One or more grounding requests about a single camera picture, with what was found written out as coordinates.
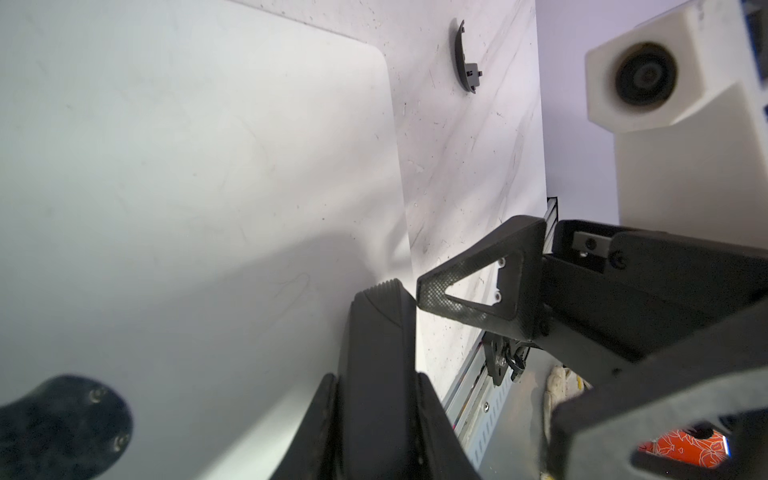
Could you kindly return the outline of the black mouse battery cover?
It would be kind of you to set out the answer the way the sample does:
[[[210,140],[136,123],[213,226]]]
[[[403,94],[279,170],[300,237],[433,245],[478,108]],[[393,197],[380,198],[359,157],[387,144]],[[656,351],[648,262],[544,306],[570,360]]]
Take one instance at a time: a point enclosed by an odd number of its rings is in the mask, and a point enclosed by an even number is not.
[[[466,59],[463,37],[465,33],[465,22],[459,24],[454,38],[454,60],[457,70],[457,76],[462,88],[472,94],[477,93],[480,86],[480,79],[483,71],[477,63],[470,63]]]

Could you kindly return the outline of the yellow white work gloves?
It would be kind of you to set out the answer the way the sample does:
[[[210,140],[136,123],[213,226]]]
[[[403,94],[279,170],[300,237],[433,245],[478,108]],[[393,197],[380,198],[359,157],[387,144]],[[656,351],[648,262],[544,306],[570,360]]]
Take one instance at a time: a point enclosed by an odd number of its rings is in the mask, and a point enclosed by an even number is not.
[[[572,398],[575,398],[591,386],[570,368],[555,365],[547,377],[543,396],[543,431],[545,438],[551,438],[551,419],[555,408]]]

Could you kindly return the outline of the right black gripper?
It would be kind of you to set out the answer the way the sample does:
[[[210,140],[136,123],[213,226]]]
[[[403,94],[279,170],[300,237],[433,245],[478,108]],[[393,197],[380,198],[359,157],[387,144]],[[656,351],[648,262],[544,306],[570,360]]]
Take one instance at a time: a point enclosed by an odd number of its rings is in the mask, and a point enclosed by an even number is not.
[[[510,218],[421,275],[419,308],[513,340],[535,330],[538,348],[598,384],[767,294],[764,249],[566,220],[542,263],[545,233],[541,218]],[[715,469],[638,449],[728,416],[732,456]],[[766,302],[560,404],[551,427],[556,479],[766,478]]]

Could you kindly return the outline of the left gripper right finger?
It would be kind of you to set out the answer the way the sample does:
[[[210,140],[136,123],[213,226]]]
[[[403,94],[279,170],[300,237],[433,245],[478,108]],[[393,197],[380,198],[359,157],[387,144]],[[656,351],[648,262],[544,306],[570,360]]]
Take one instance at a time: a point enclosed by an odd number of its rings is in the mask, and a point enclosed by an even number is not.
[[[338,378],[322,377],[273,479],[351,479],[342,469],[342,420]],[[371,453],[362,455],[373,471],[363,479],[478,479],[432,383],[416,374],[416,426],[412,453],[391,465],[373,466]]]

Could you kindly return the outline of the white laptop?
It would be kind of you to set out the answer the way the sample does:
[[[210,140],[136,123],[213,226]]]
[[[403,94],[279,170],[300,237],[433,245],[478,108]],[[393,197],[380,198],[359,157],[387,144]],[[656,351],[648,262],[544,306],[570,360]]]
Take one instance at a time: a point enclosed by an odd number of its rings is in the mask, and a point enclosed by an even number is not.
[[[1,5],[1,399],[127,401],[110,479],[266,479],[412,279],[372,45],[232,1]]]

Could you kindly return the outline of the black wireless mouse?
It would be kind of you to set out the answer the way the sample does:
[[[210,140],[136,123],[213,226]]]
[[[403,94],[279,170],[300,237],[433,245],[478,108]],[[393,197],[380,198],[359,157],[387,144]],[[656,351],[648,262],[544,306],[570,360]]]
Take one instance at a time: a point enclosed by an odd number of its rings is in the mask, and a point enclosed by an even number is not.
[[[342,479],[411,479],[417,470],[415,300],[392,279],[358,292],[339,359]]]

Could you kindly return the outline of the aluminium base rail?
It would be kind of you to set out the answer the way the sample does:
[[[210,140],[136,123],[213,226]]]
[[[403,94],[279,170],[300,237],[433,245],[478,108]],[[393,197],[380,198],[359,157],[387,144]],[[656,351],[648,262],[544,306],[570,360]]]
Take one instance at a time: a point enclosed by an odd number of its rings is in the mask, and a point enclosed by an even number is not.
[[[473,328],[473,342],[444,405],[464,452],[479,469],[513,383],[525,371],[533,338],[513,340]]]

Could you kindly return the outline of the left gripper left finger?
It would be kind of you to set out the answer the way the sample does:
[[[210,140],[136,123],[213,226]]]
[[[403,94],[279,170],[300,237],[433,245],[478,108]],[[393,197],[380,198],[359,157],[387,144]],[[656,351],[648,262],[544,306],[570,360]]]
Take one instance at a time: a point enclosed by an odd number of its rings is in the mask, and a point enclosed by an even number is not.
[[[109,386],[53,377],[1,407],[3,479],[94,479],[124,454],[134,421]]]

